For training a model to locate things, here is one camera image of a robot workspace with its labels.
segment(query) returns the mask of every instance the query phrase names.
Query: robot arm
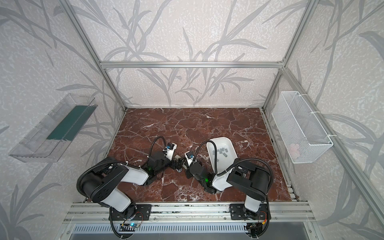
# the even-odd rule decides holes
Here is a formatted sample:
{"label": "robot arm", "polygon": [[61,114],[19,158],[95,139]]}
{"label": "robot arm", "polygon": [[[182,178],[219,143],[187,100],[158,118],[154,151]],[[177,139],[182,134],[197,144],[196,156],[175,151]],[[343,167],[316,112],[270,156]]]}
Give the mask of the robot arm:
{"label": "robot arm", "polygon": [[147,186],[167,167],[175,169],[177,162],[172,157],[176,147],[175,143],[168,143],[162,151],[148,156],[148,161],[142,167],[107,157],[79,177],[78,191],[93,202],[104,207],[113,207],[128,218],[134,214],[135,206],[127,195],[117,189],[117,185],[120,182],[130,182]]}
{"label": "robot arm", "polygon": [[[205,141],[203,144],[210,142],[215,146],[216,150],[216,144],[212,140]],[[189,167],[185,171],[187,176],[189,172],[197,181],[199,181],[206,192],[212,194],[215,194],[217,191],[224,191],[226,188],[232,186],[239,189],[247,196],[241,212],[237,211],[238,215],[244,219],[257,220],[259,218],[260,204],[265,201],[268,202],[267,193],[273,183],[273,171],[267,162],[256,158],[242,160],[237,158],[225,171],[212,174],[209,173],[196,158],[197,154],[195,154],[192,159],[193,161],[189,163]],[[263,163],[267,168],[256,165],[250,162],[251,160]],[[217,155],[215,155],[215,160],[213,162],[217,164]]]}

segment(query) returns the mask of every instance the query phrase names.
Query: metal vent grille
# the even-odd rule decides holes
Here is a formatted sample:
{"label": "metal vent grille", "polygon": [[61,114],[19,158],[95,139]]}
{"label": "metal vent grille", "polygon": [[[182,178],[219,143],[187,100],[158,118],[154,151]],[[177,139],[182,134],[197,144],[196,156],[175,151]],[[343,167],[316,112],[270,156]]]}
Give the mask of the metal vent grille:
{"label": "metal vent grille", "polygon": [[[243,233],[245,223],[143,223],[134,233]],[[108,223],[76,224],[72,233],[111,233]]]}

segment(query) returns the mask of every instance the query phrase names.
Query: black mounting plate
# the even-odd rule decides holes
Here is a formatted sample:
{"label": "black mounting plate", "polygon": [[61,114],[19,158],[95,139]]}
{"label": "black mounting plate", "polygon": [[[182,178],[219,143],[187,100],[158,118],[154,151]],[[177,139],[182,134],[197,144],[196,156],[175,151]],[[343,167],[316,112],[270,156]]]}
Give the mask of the black mounting plate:
{"label": "black mounting plate", "polygon": [[[141,214],[137,213],[132,220],[135,220],[135,221],[141,221],[141,220],[148,221],[149,220],[149,215],[151,214],[152,205],[151,204],[137,204],[136,207],[137,207],[136,212],[142,213],[144,218],[142,219]],[[124,221],[124,219],[122,219],[117,214],[116,211],[112,212],[111,217],[112,217],[112,221]]]}
{"label": "black mounting plate", "polygon": [[[229,205],[229,211],[231,213],[231,219],[232,220],[249,220],[249,218],[245,215],[243,211],[244,204],[230,204]],[[265,219],[265,213],[266,210],[266,204],[260,204],[259,211],[258,211],[258,217],[260,220]]]}

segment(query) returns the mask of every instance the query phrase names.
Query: red wire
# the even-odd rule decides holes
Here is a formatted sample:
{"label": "red wire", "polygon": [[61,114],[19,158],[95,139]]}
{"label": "red wire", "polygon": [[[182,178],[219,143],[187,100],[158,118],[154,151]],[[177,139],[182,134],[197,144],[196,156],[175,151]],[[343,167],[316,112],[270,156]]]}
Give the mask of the red wire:
{"label": "red wire", "polygon": [[265,213],[265,220],[264,220],[264,221],[266,222],[266,218],[267,218],[267,216],[266,216],[266,212],[264,212],[264,211],[260,211],[260,212]]}
{"label": "red wire", "polygon": [[141,213],[141,212],[137,212],[137,213],[139,213],[139,214],[141,214],[141,223],[140,223],[140,225],[143,223],[143,220],[144,220],[144,216],[143,216],[143,214]]}

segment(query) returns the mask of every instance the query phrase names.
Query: metal frame bar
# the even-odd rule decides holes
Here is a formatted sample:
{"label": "metal frame bar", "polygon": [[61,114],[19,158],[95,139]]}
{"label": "metal frame bar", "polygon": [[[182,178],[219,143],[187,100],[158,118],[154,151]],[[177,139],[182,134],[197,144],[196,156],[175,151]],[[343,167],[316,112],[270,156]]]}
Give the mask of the metal frame bar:
{"label": "metal frame bar", "polygon": [[304,227],[310,240],[324,240],[317,222],[304,222]]}
{"label": "metal frame bar", "polygon": [[281,154],[280,148],[277,145],[276,136],[272,131],[271,125],[269,124],[269,121],[265,115],[265,112],[262,109],[260,110],[260,112],[262,113],[262,117],[263,117],[266,129],[267,129],[267,133],[272,140],[272,146],[273,146],[273,149],[275,150],[276,158],[277,158],[277,161],[279,163],[281,172],[283,173],[283,177],[285,179],[285,182],[286,182],[286,184],[290,184],[293,187],[293,190],[296,190],[296,187],[294,186],[293,182],[291,181],[292,177],[291,177],[290,172],[288,171],[288,167],[285,164],[284,159],[282,158],[283,155]]}
{"label": "metal frame bar", "polygon": [[[146,202],[151,204],[148,222],[255,222],[231,220],[229,205],[244,202]],[[315,222],[308,202],[270,202],[273,222]],[[95,203],[73,204],[63,223],[105,223],[109,209]]]}
{"label": "metal frame bar", "polygon": [[96,50],[91,44],[91,41],[89,40],[86,32],[84,31],[79,19],[76,16],[76,13],[74,12],[74,9],[72,8],[72,5],[70,4],[69,0],[59,0],[59,4],[63,10],[63,13],[67,16],[68,20],[72,24],[73,28],[75,29],[76,33],[78,34],[80,40],[83,42],[85,48],[87,49],[88,53],[91,56],[91,59],[93,60],[94,64],[98,68],[100,74],[102,75],[104,81],[106,82],[107,86],[112,91],[113,95],[115,96],[116,100],[120,104],[120,106],[125,110],[125,104],[122,100],[121,96],[119,95],[118,91],[116,90],[112,80],[109,78],[108,74],[105,72],[105,70],[100,66],[100,59],[97,56]]}
{"label": "metal frame bar", "polygon": [[[304,10],[303,16],[300,20],[299,26],[297,27],[296,32],[293,35],[292,41],[288,47],[287,53],[285,54],[285,56],[283,58],[283,67],[285,67],[288,64],[288,61],[292,57],[292,54],[294,53],[295,48],[297,47],[297,44],[299,43],[301,37],[303,36],[305,28],[307,27],[318,3],[319,3],[319,0],[309,0],[308,1],[308,4]],[[278,75],[276,76],[275,81],[273,82],[272,87],[271,87],[271,89],[267,95],[267,98],[263,104],[263,109],[266,108],[269,101],[271,100],[271,96],[274,93],[277,86],[279,85],[280,79],[281,79],[281,69],[279,69]]]}
{"label": "metal frame bar", "polygon": [[[296,77],[293,75],[293,73],[287,69],[282,68],[283,76],[286,77],[291,87],[298,91],[300,94],[302,94],[302,97],[305,99],[305,101],[308,103],[310,108],[317,112],[319,109],[315,106],[313,101],[308,95],[305,95],[306,92],[303,89],[303,87],[299,84]],[[336,135],[335,131],[332,129],[332,127],[329,125],[327,120],[324,118],[324,116],[321,113],[315,113],[317,114],[317,118],[319,119],[319,122],[324,127],[325,131],[330,135]],[[372,185],[371,181],[368,179],[368,177],[365,175],[365,173],[362,171],[362,169],[359,167],[359,165],[356,163],[353,156],[349,153],[343,142],[339,137],[331,136],[333,141],[333,147],[332,150],[339,159],[341,165],[344,167],[345,171],[349,175],[349,177],[352,179],[353,183],[356,185],[356,187],[359,189],[362,197],[367,202],[368,206],[371,207],[373,213],[377,217],[380,224],[384,227],[384,200],[379,194],[379,192],[376,190],[376,188]]]}
{"label": "metal frame bar", "polygon": [[108,147],[104,153],[104,156],[103,156],[103,159],[106,158],[109,154],[109,151],[111,150],[111,147],[112,147],[112,144],[113,144],[113,141],[115,140],[116,138],[116,135],[118,134],[119,132],[119,129],[120,129],[120,125],[122,124],[122,121],[124,120],[124,117],[125,115],[127,114],[127,111],[124,110],[124,114],[121,116],[121,118],[119,119],[119,125],[116,127],[115,129],[115,132],[113,133],[113,137],[111,137],[111,141],[109,142],[108,144]]}
{"label": "metal frame bar", "polygon": [[262,106],[134,106],[128,108],[262,108]]}
{"label": "metal frame bar", "polygon": [[102,68],[281,68],[282,62],[103,61]]}

